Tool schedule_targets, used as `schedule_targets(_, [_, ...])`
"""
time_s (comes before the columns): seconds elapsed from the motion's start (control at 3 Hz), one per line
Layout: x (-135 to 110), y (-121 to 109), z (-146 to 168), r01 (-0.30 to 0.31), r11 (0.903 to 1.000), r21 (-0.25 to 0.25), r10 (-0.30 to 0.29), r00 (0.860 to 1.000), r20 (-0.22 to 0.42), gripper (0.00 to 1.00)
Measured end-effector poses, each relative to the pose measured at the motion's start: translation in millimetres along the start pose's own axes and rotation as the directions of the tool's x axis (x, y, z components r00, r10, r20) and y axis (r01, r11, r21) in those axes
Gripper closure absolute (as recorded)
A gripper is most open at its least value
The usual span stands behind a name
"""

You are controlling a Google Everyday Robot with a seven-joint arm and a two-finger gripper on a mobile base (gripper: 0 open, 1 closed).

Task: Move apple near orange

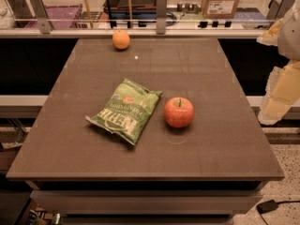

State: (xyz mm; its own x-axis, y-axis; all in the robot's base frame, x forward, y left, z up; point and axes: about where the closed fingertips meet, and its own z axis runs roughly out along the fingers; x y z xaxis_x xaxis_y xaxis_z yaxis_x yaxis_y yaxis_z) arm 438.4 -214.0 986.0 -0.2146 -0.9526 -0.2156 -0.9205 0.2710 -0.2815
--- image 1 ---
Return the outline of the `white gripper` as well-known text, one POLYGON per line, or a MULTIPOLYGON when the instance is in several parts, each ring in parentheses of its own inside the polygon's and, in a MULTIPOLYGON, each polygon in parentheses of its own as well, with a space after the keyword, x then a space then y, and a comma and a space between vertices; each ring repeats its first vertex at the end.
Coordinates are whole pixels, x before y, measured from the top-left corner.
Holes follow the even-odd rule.
POLYGON ((283 19, 274 22, 256 41, 278 46, 278 52, 291 60, 283 68, 273 68, 265 87, 258 120, 271 126, 300 99, 300 61, 296 61, 300 60, 300 0, 295 0, 283 19))

